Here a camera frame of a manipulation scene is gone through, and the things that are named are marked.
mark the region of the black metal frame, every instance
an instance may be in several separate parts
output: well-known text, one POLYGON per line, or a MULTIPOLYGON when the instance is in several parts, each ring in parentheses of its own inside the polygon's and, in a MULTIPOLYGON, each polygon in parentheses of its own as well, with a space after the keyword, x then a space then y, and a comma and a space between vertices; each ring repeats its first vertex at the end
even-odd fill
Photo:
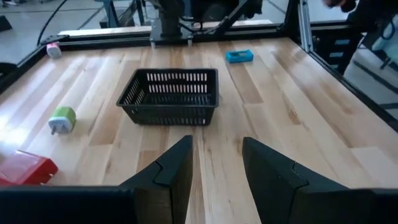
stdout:
MULTIPOLYGON (((193 38, 195 42, 216 42, 229 40, 248 40, 263 38, 289 37, 298 45, 300 42, 300 31, 298 22, 297 6, 300 0, 290 0, 287 8, 286 18, 283 24, 269 24, 256 26, 231 27, 224 35, 196 35, 193 38)), ((313 35, 328 35, 330 33, 340 33, 342 35, 357 34, 358 32, 368 31, 359 30, 351 27, 345 21, 335 22, 317 22, 311 24, 313 35)), ((70 50, 94 50, 94 49, 112 49, 122 47, 150 46, 150 32, 135 32, 121 34, 99 34, 70 36, 59 40, 59 46, 62 51, 70 50)), ((383 119, 391 128, 398 132, 398 121, 388 112, 382 109, 377 103, 366 96, 361 90, 357 89, 348 80, 343 78, 342 74, 333 69, 326 63, 321 56, 314 51, 307 52, 316 62, 334 76, 349 91, 357 96, 366 106, 383 119)), ((39 46, 26 58, 16 65, 16 69, 0 77, 0 93, 4 92, 13 83, 15 83, 23 74, 32 68, 46 54, 45 46, 39 46)))

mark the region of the blue block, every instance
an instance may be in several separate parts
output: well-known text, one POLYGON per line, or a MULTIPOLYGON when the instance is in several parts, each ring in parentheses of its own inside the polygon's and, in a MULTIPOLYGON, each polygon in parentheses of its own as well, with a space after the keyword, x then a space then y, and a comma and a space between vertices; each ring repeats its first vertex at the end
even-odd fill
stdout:
POLYGON ((226 60, 229 63, 251 62, 254 55, 250 50, 230 51, 225 53, 226 60))

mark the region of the wooden table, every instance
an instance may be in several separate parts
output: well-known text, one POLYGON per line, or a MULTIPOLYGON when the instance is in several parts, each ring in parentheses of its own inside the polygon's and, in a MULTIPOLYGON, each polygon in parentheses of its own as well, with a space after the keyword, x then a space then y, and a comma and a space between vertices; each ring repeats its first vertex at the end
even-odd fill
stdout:
POLYGON ((398 135, 289 39, 65 52, 43 58, 0 102, 1 154, 52 158, 60 168, 54 185, 118 185, 192 134, 187 223, 259 223, 243 168, 245 136, 348 187, 398 187, 398 135), (251 49, 254 61, 226 63, 234 49, 251 49), (217 68, 212 123, 134 124, 116 100, 144 67, 217 68), (71 134, 50 134, 58 106, 77 113, 71 134))

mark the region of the black basket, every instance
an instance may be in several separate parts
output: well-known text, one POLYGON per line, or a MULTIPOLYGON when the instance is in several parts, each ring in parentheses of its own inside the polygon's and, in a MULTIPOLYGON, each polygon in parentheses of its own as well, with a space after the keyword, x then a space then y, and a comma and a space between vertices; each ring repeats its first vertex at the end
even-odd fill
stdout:
POLYGON ((218 106, 217 69, 137 69, 116 105, 136 124, 209 125, 218 106))

